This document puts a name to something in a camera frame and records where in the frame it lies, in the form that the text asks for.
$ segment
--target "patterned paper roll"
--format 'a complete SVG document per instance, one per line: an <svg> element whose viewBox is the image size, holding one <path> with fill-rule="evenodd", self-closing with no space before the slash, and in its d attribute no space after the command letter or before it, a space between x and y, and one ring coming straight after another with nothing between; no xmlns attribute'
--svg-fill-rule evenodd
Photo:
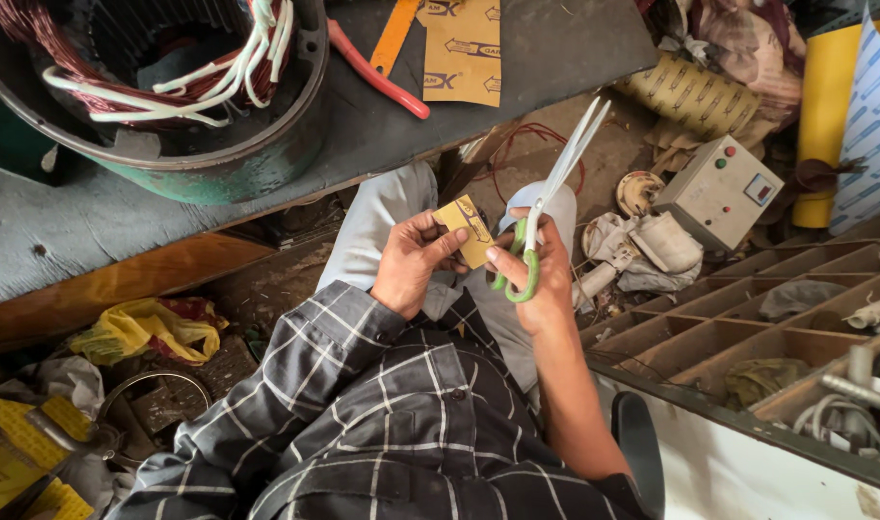
<svg viewBox="0 0 880 520"><path fill-rule="evenodd" d="M658 65L617 81L614 89L677 121L704 141L741 130L761 96L744 85L660 51Z"/></svg>

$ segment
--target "person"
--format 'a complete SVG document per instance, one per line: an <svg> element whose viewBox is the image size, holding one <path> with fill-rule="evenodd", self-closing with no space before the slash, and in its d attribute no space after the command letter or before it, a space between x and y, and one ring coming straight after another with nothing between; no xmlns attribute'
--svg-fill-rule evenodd
<svg viewBox="0 0 880 520"><path fill-rule="evenodd" d="M362 183L318 292L279 318L255 374L145 461L110 518L631 518L604 484L630 467L574 320L571 190L539 220L539 285L519 304L485 281L526 283L501 247L513 234L467 274L454 257L467 233L442 227L436 203L424 163Z"/></svg>

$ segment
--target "hand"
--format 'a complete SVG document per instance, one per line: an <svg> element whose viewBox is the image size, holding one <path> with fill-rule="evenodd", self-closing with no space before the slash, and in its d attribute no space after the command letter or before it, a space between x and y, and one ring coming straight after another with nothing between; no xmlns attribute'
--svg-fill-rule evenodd
<svg viewBox="0 0 880 520"><path fill-rule="evenodd" d="M424 306L427 282L434 271L465 273L468 270L453 258L468 238L469 231L465 228L447 231L446 226L434 219L433 210L395 224L369 294L410 320Z"/></svg>
<svg viewBox="0 0 880 520"><path fill-rule="evenodd" d="M528 207L515 207L510 210L512 217L523 219L529 215ZM516 304L516 315L520 325L530 336L537 336L554 326L574 325L575 309L571 301L571 266L568 265L568 251L562 244L555 222L548 215L539 216L539 236L542 245L536 246L539 255L539 284L532 299ZM504 277L515 284L517 289L526 287L528 267L522 260L508 253L514 242L514 233L503 233L488 248L485 255L491 260L485 267L493 272L500 271Z"/></svg>

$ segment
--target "metal ring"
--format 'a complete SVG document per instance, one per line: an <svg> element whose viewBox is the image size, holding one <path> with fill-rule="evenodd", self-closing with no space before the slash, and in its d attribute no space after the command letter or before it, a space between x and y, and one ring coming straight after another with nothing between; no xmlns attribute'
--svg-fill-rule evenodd
<svg viewBox="0 0 880 520"><path fill-rule="evenodd" d="M143 374L138 374L137 376L130 377L129 379L126 379L125 381L123 381L121 385L112 389L112 391L109 392L109 395L106 396L106 400L103 401L102 406L99 407L99 412L97 413L96 421L94 422L94 424L96 424L97 426L99 426L101 424L105 424L106 414L109 412L110 407L112 407L112 403L114 403L115 400L118 399L119 395L121 395L122 392L128 390L129 387L131 387L133 384L135 384L139 381L143 381L144 379L150 379L152 377L159 377L159 376L179 377L180 379L184 379L184 380L192 383L199 390L199 393L202 394L202 398L206 402L206 410L211 408L212 398L209 395L209 391L206 390L206 388L202 385L202 383L200 383L198 381L198 379L196 379L188 374L184 374L183 372L177 372L176 370L153 370L151 372L145 372ZM135 465L135 466L140 466L141 463L144 462L144 461L135 461L134 459L130 459L128 457L125 457L124 455L118 455L118 454L115 455L115 459L116 459L116 462L118 462L119 459L122 459L122 461L126 461L126 462L130 463L131 465Z"/></svg>

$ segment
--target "workbench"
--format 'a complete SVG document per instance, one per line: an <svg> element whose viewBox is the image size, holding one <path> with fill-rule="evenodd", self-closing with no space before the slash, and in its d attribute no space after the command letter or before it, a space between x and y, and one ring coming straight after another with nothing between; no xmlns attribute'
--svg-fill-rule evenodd
<svg viewBox="0 0 880 520"><path fill-rule="evenodd" d="M654 66L631 0L502 0L501 106L430 103L419 120L330 54L330 131L298 180L259 200L199 207L166 199L82 160L51 188L0 174L0 302L187 237L314 200L466 143L492 126ZM394 2L328 1L364 56ZM415 21L390 79L421 94L425 29Z"/></svg>

